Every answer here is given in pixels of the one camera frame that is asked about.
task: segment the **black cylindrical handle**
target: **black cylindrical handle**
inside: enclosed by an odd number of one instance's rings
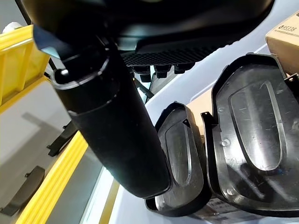
[[[53,85],[99,160],[137,197],[151,198],[171,185],[165,154],[134,82],[121,63],[109,57],[99,72]]]

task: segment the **yellow plastic bar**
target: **yellow plastic bar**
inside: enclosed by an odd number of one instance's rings
[[[43,76],[49,56],[33,41],[33,25],[0,34],[0,107]]]
[[[81,133],[77,132],[21,213],[16,224],[46,223],[86,149],[86,141]]]
[[[0,105],[2,104],[4,78],[5,78],[6,55],[0,55]]]
[[[48,82],[48,79],[45,76],[42,76],[41,78],[39,78],[38,80],[36,80],[32,84],[27,86],[26,89],[24,89],[23,91],[19,92],[18,94],[14,95],[13,97],[11,97],[9,101],[5,102],[4,104],[2,104],[0,106],[0,114],[3,113],[7,108],[9,108],[13,104],[15,104],[22,97],[27,95],[30,91],[32,91],[35,87],[37,87],[42,82]]]

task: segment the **brown cardboard box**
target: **brown cardboard box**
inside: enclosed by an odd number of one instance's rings
[[[299,12],[267,33],[266,41],[286,73],[299,72]]]

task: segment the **black plastic tray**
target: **black plastic tray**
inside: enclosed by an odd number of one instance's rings
[[[207,173],[221,200],[264,216],[299,216],[299,105],[273,56],[247,54],[212,89]]]
[[[163,110],[155,126],[164,150],[173,185],[166,193],[145,200],[153,212],[187,216],[211,198],[206,177],[206,155],[198,127],[189,108],[174,102]]]

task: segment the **white object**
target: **white object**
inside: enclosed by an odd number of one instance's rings
[[[11,22],[11,23],[9,23],[9,24],[4,28],[4,30],[2,31],[2,33],[8,33],[8,32],[10,32],[10,31],[13,31],[13,30],[15,30],[15,29],[17,29],[17,28],[20,28],[20,27],[22,27],[22,25],[19,24],[18,22]]]

